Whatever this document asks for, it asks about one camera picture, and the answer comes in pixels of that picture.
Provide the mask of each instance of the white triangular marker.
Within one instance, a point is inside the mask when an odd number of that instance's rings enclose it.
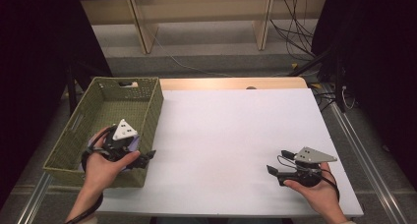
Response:
[[[337,158],[310,147],[304,147],[294,156],[294,160],[305,163],[321,163],[334,162],[337,161]]]
[[[114,140],[126,139],[136,136],[138,132],[133,129],[124,119],[122,119],[117,126],[116,132],[113,135]]]

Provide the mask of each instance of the white table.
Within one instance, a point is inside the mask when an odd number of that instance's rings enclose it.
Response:
[[[164,90],[155,158],[141,189],[108,189],[98,211],[153,216],[301,217],[318,215],[281,187],[267,164],[309,146],[338,157],[307,88]],[[330,168],[346,216],[363,215],[338,160]]]

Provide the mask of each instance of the black cable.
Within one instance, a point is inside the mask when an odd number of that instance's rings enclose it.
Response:
[[[82,214],[78,215],[74,219],[66,222],[65,224],[76,224],[76,223],[79,223],[80,221],[82,221],[86,217],[92,215],[96,210],[98,210],[98,208],[101,206],[102,202],[103,202],[103,193],[101,193],[100,197],[98,198],[98,200],[95,202],[95,204],[91,208],[87,209],[87,211],[85,211]]]
[[[284,3],[285,3],[285,5],[286,5],[286,7],[287,7],[287,9],[288,9],[288,11],[289,11],[289,14],[291,15],[291,18],[295,21],[295,22],[297,22],[298,23],[298,21],[297,20],[295,20],[294,19],[294,15],[292,14],[292,12],[291,12],[291,8],[289,8],[289,5],[288,5],[288,3],[286,2],[286,0],[284,0]],[[299,24],[300,25],[300,27],[306,32],[306,33],[308,33],[308,34],[310,34],[310,35],[313,35],[312,33],[310,33],[308,30],[306,30],[301,24]]]
[[[337,196],[337,200],[340,200],[340,191],[339,191],[339,189],[338,189],[338,187],[337,187],[337,184],[336,183],[333,183],[331,180],[329,180],[329,179],[327,179],[326,177],[324,177],[324,176],[322,176],[322,175],[319,175],[319,174],[317,174],[317,173],[312,173],[312,175],[313,176],[315,176],[315,177],[318,177],[318,178],[320,178],[320,179],[322,179],[323,181],[325,181],[325,182],[327,182],[327,183],[329,183],[333,188],[334,188],[334,190],[336,191],[336,196]]]
[[[289,162],[289,163],[293,164],[294,166],[290,166],[290,165],[287,165],[287,164],[282,163],[282,162],[279,160],[279,158],[283,158],[284,160],[286,160],[287,162]],[[303,166],[300,166],[300,165],[298,165],[298,164],[296,164],[296,163],[292,162],[290,159],[288,159],[288,158],[286,158],[286,157],[284,157],[284,156],[281,156],[281,155],[278,155],[278,156],[277,156],[277,159],[278,159],[278,162],[279,162],[280,164],[282,164],[283,166],[286,166],[286,167],[295,168],[295,169],[297,169],[297,170],[301,170],[301,171],[311,171],[311,170],[312,170],[311,168],[305,168],[305,167],[303,167]],[[327,172],[327,173],[329,173],[329,174],[333,177],[334,182],[332,182],[331,180],[327,179],[326,177],[324,177],[324,176],[322,176],[322,175],[319,175],[319,174],[317,174],[317,173],[315,173],[315,172],[312,172],[311,174],[312,174],[313,176],[318,177],[318,178],[320,178],[321,180],[323,180],[323,181],[325,181],[325,182],[329,183],[329,184],[330,184],[330,185],[334,188],[334,190],[336,191],[337,200],[340,200],[340,191],[339,191],[339,189],[338,189],[338,187],[337,187],[337,181],[336,181],[336,179],[334,178],[333,174],[331,174],[331,172],[330,172],[330,171],[328,171],[328,170],[326,170],[326,169],[322,169],[322,168],[321,168],[320,170],[321,170],[322,172]]]
[[[282,31],[280,30],[279,27],[276,26],[276,24],[270,20],[270,22],[272,23],[273,27],[275,28],[276,32],[281,36],[281,38],[283,38],[286,41],[286,48],[287,48],[287,52],[288,54],[293,57],[294,59],[298,59],[298,60],[303,60],[303,61],[309,61],[309,59],[304,59],[304,58],[299,58],[294,56],[293,54],[291,54],[291,52],[288,49],[288,43],[290,43],[291,45],[295,46],[296,48],[298,48],[299,50],[303,51],[304,53],[314,57],[314,55],[312,53],[310,53],[308,50],[303,49],[301,46],[299,46],[297,43],[295,43],[293,40],[289,39],[288,34],[285,35],[284,33],[282,33]]]
[[[314,97],[316,98],[319,95],[319,91],[316,88],[311,87],[311,90],[314,91],[316,94],[313,93]],[[320,106],[323,102],[323,99],[319,97],[320,101],[317,103],[318,106]]]
[[[304,24],[303,24],[303,25],[305,25],[305,24],[306,24],[306,15],[307,15],[307,1],[308,1],[308,0],[306,0],[306,7],[304,8]]]
[[[316,95],[324,95],[324,94],[336,94],[336,92],[318,93],[318,94],[316,94]]]
[[[320,112],[323,112],[329,105],[331,105],[335,101],[335,99],[331,100],[323,109],[320,110]]]
[[[110,132],[111,130],[113,130],[115,127],[117,126],[113,126],[113,127],[109,127],[106,128],[104,131],[102,131],[99,135],[97,135],[95,137],[95,139],[92,141],[92,143],[89,145],[89,147],[86,149],[86,151],[83,153],[82,155],[82,159],[81,159],[81,164],[83,166],[83,170],[86,172],[87,169],[87,159],[89,158],[89,156],[97,151],[97,150],[102,150],[101,148],[95,149],[94,146],[95,144],[98,142],[98,140],[100,140],[105,134],[107,134],[108,132]],[[86,217],[92,215],[96,210],[98,210],[98,208],[101,206],[101,203],[103,202],[103,193],[101,193],[100,197],[98,198],[98,200],[95,202],[95,204],[87,209],[85,212],[81,213],[80,215],[78,215],[77,217],[73,218],[72,220],[66,222],[65,224],[76,224],[79,223],[80,221],[82,221],[83,219],[85,219]]]
[[[336,100],[336,98],[335,98],[335,97],[321,96],[321,98],[322,98],[322,99],[334,99],[334,100]]]
[[[292,0],[292,4],[293,4],[293,13],[292,13],[293,17],[292,17],[292,19],[294,20],[295,27],[297,28],[298,39],[301,41],[301,44],[303,45],[304,49],[307,50],[307,46],[304,44],[304,41],[301,38],[301,34],[300,34],[300,31],[301,31],[301,33],[304,33],[304,32],[301,30],[301,28],[300,28],[301,24],[299,24],[299,22],[297,20],[297,12],[296,12],[297,3],[298,3],[298,0]]]
[[[296,27],[297,27],[297,33],[298,33],[298,38],[300,39],[300,41],[301,41],[301,43],[303,44],[303,46],[304,46],[304,48],[306,48],[307,49],[307,46],[306,45],[304,45],[304,41],[302,40],[302,38],[301,38],[301,34],[300,34],[300,32],[302,33],[302,35],[303,35],[303,37],[304,37],[304,39],[306,40],[306,42],[307,42],[307,44],[310,46],[310,48],[311,48],[311,43],[310,43],[310,41],[307,39],[307,37],[306,37],[306,35],[305,35],[305,33],[303,32],[303,30],[302,30],[302,28],[304,27],[304,26],[302,26],[301,24],[300,24],[300,22],[298,22],[298,19],[297,19],[297,13],[296,13],[296,6],[297,6],[297,3],[298,3],[298,0],[293,0],[293,4],[294,4],[294,20],[295,20],[295,25],[296,25]]]
[[[284,28],[279,28],[279,27],[276,27],[276,28],[278,28],[281,31],[286,31],[286,32],[290,32],[290,33],[293,33],[293,34],[298,34],[298,32],[295,32],[295,31],[292,31],[292,30],[289,30],[289,29],[284,29]],[[309,35],[309,34],[304,34],[304,35],[306,35],[307,37],[313,37],[312,35]]]

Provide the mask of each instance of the cable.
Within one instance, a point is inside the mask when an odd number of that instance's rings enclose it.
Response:
[[[306,15],[307,15],[307,1],[308,0],[306,0],[306,7],[304,8],[304,21],[303,21],[303,25],[305,25],[306,24]]]
[[[277,158],[278,158],[278,162],[280,164],[282,164],[283,166],[290,167],[290,168],[294,168],[294,169],[301,170],[301,171],[307,171],[307,172],[312,171],[311,168],[302,167],[302,166],[300,166],[300,165],[292,162],[290,159],[288,159],[288,158],[286,158],[286,157],[284,157],[282,155],[278,155]],[[287,164],[282,163],[281,160],[279,160],[279,158],[283,158],[285,161],[293,164],[294,166],[290,166],[290,165],[287,165]],[[313,176],[315,176],[315,177],[320,178],[321,180],[323,180],[323,181],[325,181],[327,183],[329,183],[334,188],[334,190],[336,191],[337,200],[340,200],[340,191],[339,191],[339,189],[337,187],[337,181],[334,178],[333,174],[331,174],[331,172],[328,171],[328,170],[326,170],[326,169],[320,168],[319,170],[320,170],[320,172],[327,172],[327,173],[329,173],[333,177],[334,182],[332,182],[331,180],[327,179],[326,177],[324,177],[322,175],[317,174],[316,172],[311,172],[310,174],[313,175]]]
[[[86,217],[92,215],[96,210],[98,210],[98,208],[101,206],[102,202],[103,202],[103,193],[101,193],[100,197],[95,202],[95,204],[92,205],[91,208],[87,209],[85,212],[83,212],[82,214],[76,216],[75,218],[73,218],[72,220],[66,222],[65,224],[76,224],[76,223],[79,223],[80,221],[82,221]]]
[[[291,18],[293,19],[293,21],[296,23],[296,24],[298,24],[299,25],[299,27],[301,28],[301,29],[303,29],[306,33],[308,33],[309,35],[313,35],[312,33],[310,33],[308,30],[306,30],[305,28],[304,28],[304,26],[302,26],[299,22],[298,22],[298,20],[296,19],[296,17],[295,17],[295,9],[294,9],[294,13],[292,13],[291,12],[291,8],[289,8],[289,5],[288,5],[288,3],[287,3],[287,1],[286,0],[283,0],[284,1],[284,3],[285,3],[285,5],[286,5],[286,7],[287,7],[287,9],[288,9],[288,11],[289,11],[289,14],[291,15]]]
[[[349,106],[349,105],[347,105],[347,103],[346,103],[346,98],[344,97],[344,91],[346,90],[346,87],[344,87],[343,88],[343,90],[341,91],[341,96],[342,96],[342,98],[343,98],[343,102],[344,102],[344,105],[346,106],[346,108],[348,108],[348,109],[352,109],[354,106],[355,106],[355,102],[356,102],[356,98],[355,97],[353,97],[353,103]]]
[[[315,87],[313,87],[312,85],[310,85],[310,89],[315,92],[315,93],[313,93],[313,95],[316,99],[316,97],[319,95],[319,91]],[[317,103],[318,106],[320,106],[322,104],[322,101],[323,101],[323,99],[321,97],[319,97],[319,99],[320,99],[320,102]]]
[[[327,97],[327,96],[322,96],[321,98],[322,99],[334,99],[334,100],[336,100],[336,98],[334,98],[334,97]]]
[[[320,178],[320,179],[322,179],[323,181],[325,181],[325,182],[327,182],[327,183],[329,183],[333,188],[334,188],[334,190],[336,191],[336,196],[337,196],[337,200],[340,200],[340,191],[339,191],[339,189],[338,189],[338,187],[337,187],[337,184],[336,183],[333,183],[331,180],[329,180],[329,179],[327,179],[326,177],[324,177],[324,176],[322,176],[322,175],[319,175],[319,174],[317,174],[317,173],[311,173],[313,176],[315,176],[315,177],[318,177],[318,178]]]
[[[276,27],[276,28],[278,28],[281,31],[286,31],[286,32],[290,32],[290,33],[293,33],[293,34],[298,34],[298,32],[295,32],[295,31],[292,31],[292,30],[289,30],[289,29],[284,29],[284,28],[279,28],[279,27]],[[304,34],[304,35],[306,35],[307,37],[313,37],[312,35],[309,35],[309,34]]]
[[[304,32],[301,30],[301,28],[300,28],[300,26],[301,26],[301,24],[298,22],[298,20],[297,20],[297,18],[296,18],[296,16],[297,16],[297,12],[296,12],[296,7],[297,7],[297,3],[298,3],[298,0],[292,0],[292,4],[293,4],[293,20],[294,20],[294,22],[295,22],[295,27],[297,27],[297,34],[298,34],[298,39],[300,39],[300,41],[301,41],[301,44],[304,46],[304,48],[307,50],[307,46],[304,44],[304,41],[303,41],[303,39],[301,38],[301,35],[300,35],[300,32],[301,33],[303,33],[304,34]],[[310,45],[310,47],[311,47],[311,44],[310,44],[310,42],[308,41],[308,39],[306,38],[306,36],[305,35],[303,35],[304,36],[304,39],[307,41],[307,43]]]
[[[92,153],[94,153],[96,151],[97,152],[100,152],[100,153],[105,153],[104,152],[105,151],[104,149],[102,149],[102,148],[96,148],[94,146],[98,142],[98,140],[100,140],[100,138],[102,138],[105,134],[107,134],[108,132],[110,132],[114,128],[117,128],[117,125],[112,126],[112,127],[108,127],[104,131],[102,131],[99,135],[97,135],[95,137],[95,139],[92,141],[92,143],[89,144],[89,146],[87,147],[86,151],[83,152],[83,154],[81,156],[81,165],[82,165],[84,171],[86,171],[86,169],[87,169],[87,160],[89,159],[89,156]]]
[[[336,94],[336,92],[318,93],[316,95],[324,95],[324,94]]]
[[[323,109],[320,110],[320,112],[322,113],[329,105],[331,105],[335,101],[335,99],[332,99]]]
[[[312,56],[312,57],[314,57],[314,55],[311,53],[311,52],[309,52],[307,49],[305,49],[305,48],[303,48],[303,47],[301,47],[301,46],[299,46],[297,43],[295,43],[292,39],[289,39],[289,35],[287,34],[287,35],[285,35],[284,33],[282,33],[282,31],[281,31],[281,28],[279,28],[274,22],[273,22],[273,20],[270,20],[270,22],[272,23],[272,25],[273,25],[273,27],[275,28],[275,30],[276,30],[276,32],[279,34],[279,36],[281,37],[281,38],[283,38],[285,41],[286,41],[286,48],[287,48],[287,52],[288,52],[288,54],[291,56],[291,57],[293,57],[294,59],[298,59],[298,60],[303,60],[303,61],[309,61],[309,59],[304,59],[304,58],[299,58],[299,57],[296,57],[296,56],[294,56],[293,54],[291,54],[291,52],[289,51],[289,49],[288,49],[288,43],[290,43],[291,45],[293,45],[294,47],[296,47],[296,48],[298,48],[299,50],[301,50],[301,51],[303,51],[304,53],[306,53],[306,54],[308,54],[308,55],[310,55],[310,56]]]
[[[191,69],[191,70],[194,70],[194,71],[198,71],[198,72],[200,72],[200,73],[203,73],[203,74],[207,74],[207,75],[216,75],[216,76],[223,76],[223,77],[228,77],[228,78],[235,78],[234,76],[231,76],[231,75],[227,75],[227,74],[220,74],[220,73],[213,73],[213,72],[208,72],[208,71],[204,71],[204,70],[201,70],[201,69],[197,69],[197,68],[194,68],[194,67],[190,67],[190,66],[186,66],[186,65],[183,65],[183,64],[181,64],[177,59],[175,59],[174,58],[174,56],[172,56],[163,46],[162,46],[162,44],[160,44],[160,42],[159,42],[159,40],[156,38],[156,36],[155,35],[153,35],[152,33],[151,33],[151,31],[147,28],[147,31],[148,31],[148,33],[153,37],[153,39],[156,41],[156,43],[160,46],[160,48],[162,48],[162,50],[163,51],[165,51],[165,53],[166,53],[166,55],[167,56],[169,56],[175,63],[177,63],[179,66],[181,66],[181,67],[183,67],[183,68],[186,68],[186,69]]]

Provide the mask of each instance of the green basket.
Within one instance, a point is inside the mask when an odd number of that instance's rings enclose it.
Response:
[[[44,171],[63,185],[82,186],[84,172],[79,167],[89,139],[122,119],[138,131],[139,151],[151,151],[162,102],[158,78],[94,78],[45,161]],[[123,171],[111,187],[143,187],[147,170]]]

